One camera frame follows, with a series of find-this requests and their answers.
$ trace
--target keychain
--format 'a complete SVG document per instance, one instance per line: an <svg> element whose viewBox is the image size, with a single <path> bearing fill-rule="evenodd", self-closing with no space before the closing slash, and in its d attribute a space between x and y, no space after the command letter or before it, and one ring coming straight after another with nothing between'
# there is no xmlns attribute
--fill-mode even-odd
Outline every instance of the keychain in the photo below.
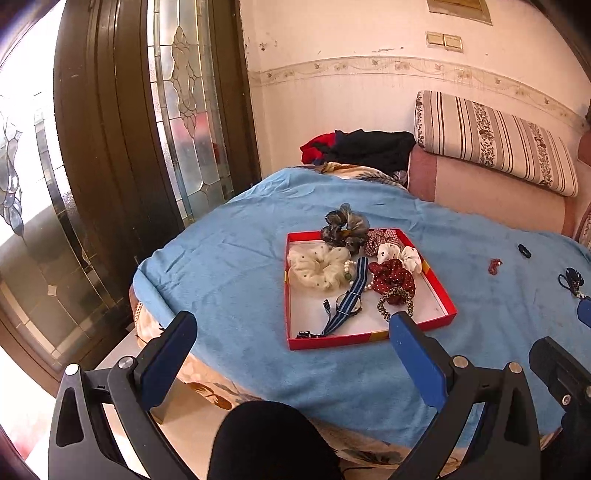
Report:
<svg viewBox="0 0 591 480"><path fill-rule="evenodd" d="M577 307L577 316L581 322L591 328L591 297L583 295L580 292L580 288L585 283L584 278L574 268L567 268L564 275L560 274L558 276L558 283L560 283L561 287L566 288L566 290L580 299L579 306Z"/></svg>

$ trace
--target bed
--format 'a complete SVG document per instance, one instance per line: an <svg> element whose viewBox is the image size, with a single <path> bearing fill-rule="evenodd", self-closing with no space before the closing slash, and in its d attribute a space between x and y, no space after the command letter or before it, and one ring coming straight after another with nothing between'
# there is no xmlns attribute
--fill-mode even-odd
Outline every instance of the bed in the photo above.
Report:
<svg viewBox="0 0 591 480"><path fill-rule="evenodd" d="M395 467L434 409L424 405L389 342L290 351L285 339L285 237L320 229L326 213L344 202L373 228L408 235L458 309L450 326L429 335L481 367L519 362L540 433L551 435L563 412L529 370L528 352L548 335L591 369L591 330L577 319L577 299L557 283L567 267L591 278L589 251L566 236L456 213L399 187L299 168L271 175L139 266L132 288L139 338L158 336L180 310L192 312L199 332L181 380L222 408L254 398L290 404L339 456ZM503 262L496 276L488 272L491 258ZM475 407L449 469L461 460L479 414Z"/></svg>

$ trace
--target light switch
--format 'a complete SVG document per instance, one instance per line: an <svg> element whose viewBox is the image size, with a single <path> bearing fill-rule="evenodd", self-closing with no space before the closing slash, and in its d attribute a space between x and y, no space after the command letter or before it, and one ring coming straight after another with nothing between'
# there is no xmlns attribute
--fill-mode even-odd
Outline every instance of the light switch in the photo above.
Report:
<svg viewBox="0 0 591 480"><path fill-rule="evenodd" d="M437 32L426 32L428 46L444 47L443 34Z"/></svg>
<svg viewBox="0 0 591 480"><path fill-rule="evenodd" d="M448 35L439 32L425 32L428 47L443 47L446 50L463 52L462 38L458 35Z"/></svg>
<svg viewBox="0 0 591 480"><path fill-rule="evenodd" d="M443 42L445 43L445 48L447 50L453 50L453 51L459 51L459 52L464 51L464 48L462 46L462 38L459 37L458 35L445 34L443 36Z"/></svg>

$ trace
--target white polka dot scrunchie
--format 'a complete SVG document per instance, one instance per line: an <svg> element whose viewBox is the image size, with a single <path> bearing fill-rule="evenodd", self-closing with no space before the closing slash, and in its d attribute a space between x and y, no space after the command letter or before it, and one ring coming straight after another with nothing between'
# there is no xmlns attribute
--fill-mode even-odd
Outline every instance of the white polka dot scrunchie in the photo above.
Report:
<svg viewBox="0 0 591 480"><path fill-rule="evenodd" d="M345 285L345 262L351 258L346 248L331 248L326 244L314 247L295 245L287 254L290 281L307 288L330 290Z"/></svg>

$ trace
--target red tray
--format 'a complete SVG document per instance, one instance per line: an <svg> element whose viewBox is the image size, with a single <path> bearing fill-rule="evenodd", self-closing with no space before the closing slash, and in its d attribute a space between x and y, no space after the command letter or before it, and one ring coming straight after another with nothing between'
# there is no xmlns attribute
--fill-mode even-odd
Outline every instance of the red tray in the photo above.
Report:
<svg viewBox="0 0 591 480"><path fill-rule="evenodd" d="M413 243L402 230L395 229L404 245L414 248ZM289 264L287 253L292 244L315 244L322 242L320 232L288 233L285 246L285 328L290 350L328 348L374 342L388 338L388 324L379 314L376 305L379 294L374 291L363 293L363 308L356 316L347 320L338 330L337 335L323 338L296 338L298 332L319 333L328 321L322 301L329 299L334 308L336 297L346 292L342 287L338 291L320 293L309 288L291 286L289 282ZM423 272L415 275L417 292L414 298L413 319L421 330L432 330L449 325L456 316L457 309L447 294L435 272L421 255ZM395 306L386 304L389 312L396 311Z"/></svg>

